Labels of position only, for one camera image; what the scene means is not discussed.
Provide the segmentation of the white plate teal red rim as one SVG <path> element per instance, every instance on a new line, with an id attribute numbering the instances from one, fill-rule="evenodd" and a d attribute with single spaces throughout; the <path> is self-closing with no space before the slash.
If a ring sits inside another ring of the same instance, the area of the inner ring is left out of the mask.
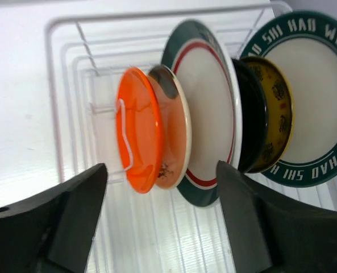
<path id="1" fill-rule="evenodd" d="M 207 25 L 186 19 L 172 31 L 161 63 L 178 78 L 192 124 L 189 164 L 178 191 L 194 206 L 210 206 L 219 197 L 217 163 L 238 168 L 242 150 L 242 103 L 233 62 Z"/>

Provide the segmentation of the brown yellow patterned plate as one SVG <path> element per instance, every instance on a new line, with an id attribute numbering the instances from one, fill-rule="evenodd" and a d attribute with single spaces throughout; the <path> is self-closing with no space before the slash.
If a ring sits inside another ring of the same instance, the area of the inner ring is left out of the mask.
<path id="1" fill-rule="evenodd" d="M 281 159 L 291 140 L 294 123 L 292 89 L 284 73 L 270 60 L 258 56 L 243 57 L 241 60 L 259 79 L 267 101 L 267 139 L 259 159 L 249 171 L 260 173 Z"/>

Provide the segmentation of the cream plate black brush mark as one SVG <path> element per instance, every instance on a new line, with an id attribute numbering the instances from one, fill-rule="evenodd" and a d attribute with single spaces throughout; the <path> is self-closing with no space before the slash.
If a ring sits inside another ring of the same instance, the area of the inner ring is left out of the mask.
<path id="1" fill-rule="evenodd" d="M 165 65 L 155 65 L 147 75 L 155 92 L 164 126 L 163 162 L 156 185 L 172 189 L 188 168 L 192 150 L 189 105 L 176 75 Z"/>

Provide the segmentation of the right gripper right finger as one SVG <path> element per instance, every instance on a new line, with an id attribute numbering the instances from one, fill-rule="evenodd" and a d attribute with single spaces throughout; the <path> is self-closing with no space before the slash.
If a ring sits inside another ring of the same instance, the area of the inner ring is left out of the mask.
<path id="1" fill-rule="evenodd" d="M 224 161 L 216 168 L 236 272 L 337 272 L 337 212 L 278 193 Z"/>

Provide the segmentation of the white plate dark green rim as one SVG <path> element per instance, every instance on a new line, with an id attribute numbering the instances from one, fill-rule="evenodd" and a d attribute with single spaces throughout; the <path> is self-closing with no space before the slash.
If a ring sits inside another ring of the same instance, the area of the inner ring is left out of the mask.
<path id="1" fill-rule="evenodd" d="M 242 51 L 248 56 L 284 73 L 296 111 L 289 147 L 264 175 L 289 187 L 337 176 L 337 20 L 306 10 L 280 15 L 251 37 Z"/>

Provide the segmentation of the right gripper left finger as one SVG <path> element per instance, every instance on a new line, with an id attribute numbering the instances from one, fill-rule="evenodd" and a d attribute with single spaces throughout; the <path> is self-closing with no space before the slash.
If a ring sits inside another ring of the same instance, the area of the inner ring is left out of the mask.
<path id="1" fill-rule="evenodd" d="M 107 184 L 99 163 L 0 208 L 0 272 L 84 272 Z"/>

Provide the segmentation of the orange plate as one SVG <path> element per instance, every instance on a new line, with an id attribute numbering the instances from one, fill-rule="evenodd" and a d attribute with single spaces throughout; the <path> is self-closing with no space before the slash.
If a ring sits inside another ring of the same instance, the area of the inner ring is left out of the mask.
<path id="1" fill-rule="evenodd" d="M 128 68 L 119 83 L 116 128 L 120 160 L 130 185 L 138 193 L 153 187 L 163 161 L 164 128 L 148 77 Z"/>

